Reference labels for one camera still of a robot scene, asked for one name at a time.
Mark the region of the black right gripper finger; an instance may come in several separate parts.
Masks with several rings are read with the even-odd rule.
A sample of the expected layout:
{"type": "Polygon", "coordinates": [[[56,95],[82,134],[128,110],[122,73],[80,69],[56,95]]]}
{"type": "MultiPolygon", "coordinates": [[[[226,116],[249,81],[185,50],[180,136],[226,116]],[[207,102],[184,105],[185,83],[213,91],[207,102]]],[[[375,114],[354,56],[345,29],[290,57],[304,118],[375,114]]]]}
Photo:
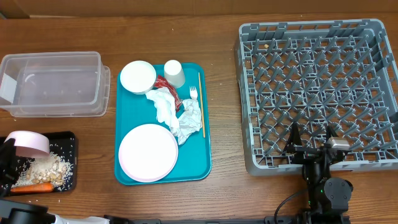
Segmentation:
{"type": "Polygon", "coordinates": [[[298,147],[302,147],[299,127],[297,122],[293,122],[290,129],[290,136],[284,147],[284,152],[295,153],[298,147]]]}
{"type": "Polygon", "coordinates": [[[329,124],[326,127],[326,139],[330,139],[332,137],[337,137],[337,133],[335,132],[335,130],[333,129],[333,127],[329,124]]]}

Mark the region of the pink round bowl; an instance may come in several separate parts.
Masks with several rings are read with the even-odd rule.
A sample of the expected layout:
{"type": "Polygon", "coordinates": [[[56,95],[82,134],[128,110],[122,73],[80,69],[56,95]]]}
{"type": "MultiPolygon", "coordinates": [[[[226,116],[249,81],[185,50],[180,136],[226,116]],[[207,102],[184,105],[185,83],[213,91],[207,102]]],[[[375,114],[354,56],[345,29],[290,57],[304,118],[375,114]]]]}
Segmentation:
{"type": "Polygon", "coordinates": [[[49,139],[43,134],[32,131],[13,131],[6,141],[15,139],[16,156],[28,158],[45,158],[50,155],[49,139]]]}

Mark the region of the orange carrot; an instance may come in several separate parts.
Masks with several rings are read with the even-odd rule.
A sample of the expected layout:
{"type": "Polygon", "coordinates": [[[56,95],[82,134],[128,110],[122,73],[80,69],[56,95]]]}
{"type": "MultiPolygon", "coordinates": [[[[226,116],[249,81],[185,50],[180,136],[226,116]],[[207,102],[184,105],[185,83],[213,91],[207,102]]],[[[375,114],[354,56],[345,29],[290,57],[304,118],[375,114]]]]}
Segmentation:
{"type": "Polygon", "coordinates": [[[47,182],[41,184],[25,185],[20,187],[14,187],[11,189],[13,194],[36,194],[36,193],[48,193],[53,192],[54,186],[47,182]]]}

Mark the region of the white paper tissue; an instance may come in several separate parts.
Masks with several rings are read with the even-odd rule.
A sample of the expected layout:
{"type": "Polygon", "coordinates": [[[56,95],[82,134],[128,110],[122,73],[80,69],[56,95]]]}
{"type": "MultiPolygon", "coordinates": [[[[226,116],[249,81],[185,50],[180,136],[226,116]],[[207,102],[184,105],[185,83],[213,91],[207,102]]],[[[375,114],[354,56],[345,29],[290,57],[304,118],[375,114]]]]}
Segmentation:
{"type": "Polygon", "coordinates": [[[194,132],[202,128],[201,109],[198,101],[186,99],[182,101],[184,112],[178,118],[178,127],[171,127],[171,133],[177,137],[178,145],[182,145],[194,132]]]}

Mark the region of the white napkin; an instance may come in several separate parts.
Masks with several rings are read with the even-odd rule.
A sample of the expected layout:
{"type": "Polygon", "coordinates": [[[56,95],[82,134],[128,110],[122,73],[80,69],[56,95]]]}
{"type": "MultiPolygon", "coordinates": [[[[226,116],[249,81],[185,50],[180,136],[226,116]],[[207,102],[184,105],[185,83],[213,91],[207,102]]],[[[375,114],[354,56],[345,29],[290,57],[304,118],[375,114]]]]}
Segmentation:
{"type": "Polygon", "coordinates": [[[154,102],[157,110],[156,119],[159,123],[165,123],[172,133],[180,128],[179,120],[176,116],[175,98],[167,87],[148,91],[146,98],[154,102]]]}

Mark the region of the red snack wrapper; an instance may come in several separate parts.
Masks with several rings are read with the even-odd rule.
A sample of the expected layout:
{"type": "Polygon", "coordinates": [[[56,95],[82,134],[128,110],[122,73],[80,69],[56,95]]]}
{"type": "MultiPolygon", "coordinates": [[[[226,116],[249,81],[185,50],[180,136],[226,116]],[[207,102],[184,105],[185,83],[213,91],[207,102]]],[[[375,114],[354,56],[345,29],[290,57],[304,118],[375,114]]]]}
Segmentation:
{"type": "Polygon", "coordinates": [[[170,92],[170,94],[174,97],[175,100],[175,110],[176,112],[180,111],[180,107],[182,106],[183,101],[180,99],[180,97],[178,96],[178,93],[175,89],[175,87],[173,87],[167,80],[166,78],[162,77],[161,75],[158,75],[155,81],[154,86],[156,88],[167,88],[168,91],[170,92]]]}

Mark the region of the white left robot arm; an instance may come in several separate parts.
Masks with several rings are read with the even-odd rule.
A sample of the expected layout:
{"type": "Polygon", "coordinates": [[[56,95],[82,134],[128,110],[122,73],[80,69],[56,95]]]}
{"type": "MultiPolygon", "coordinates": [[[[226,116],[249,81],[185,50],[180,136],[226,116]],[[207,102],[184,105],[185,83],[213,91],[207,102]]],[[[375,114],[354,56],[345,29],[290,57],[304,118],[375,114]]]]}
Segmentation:
{"type": "Polygon", "coordinates": [[[84,219],[67,219],[48,212],[47,207],[5,200],[11,187],[17,182],[15,139],[10,138],[1,145],[1,223],[8,224],[117,224],[131,223],[125,218],[104,216],[84,219]]]}

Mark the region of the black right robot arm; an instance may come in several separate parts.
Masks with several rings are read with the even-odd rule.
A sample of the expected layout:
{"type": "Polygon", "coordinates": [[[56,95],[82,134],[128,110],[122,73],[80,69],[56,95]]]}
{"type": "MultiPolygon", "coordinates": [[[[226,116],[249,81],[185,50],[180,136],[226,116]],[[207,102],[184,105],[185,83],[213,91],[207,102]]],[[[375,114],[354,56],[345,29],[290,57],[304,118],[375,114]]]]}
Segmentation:
{"type": "Polygon", "coordinates": [[[348,211],[349,200],[353,191],[350,181],[332,177],[330,166],[341,162],[350,145],[339,137],[331,126],[326,127],[326,142],[320,147],[307,147],[302,144],[300,131],[296,122],[292,123],[290,136],[284,152],[293,155],[292,163],[302,165],[302,177],[307,188],[285,199],[274,213],[274,221],[284,203],[307,192],[309,208],[291,218],[290,223],[349,223],[349,217],[343,214],[348,211]]]}

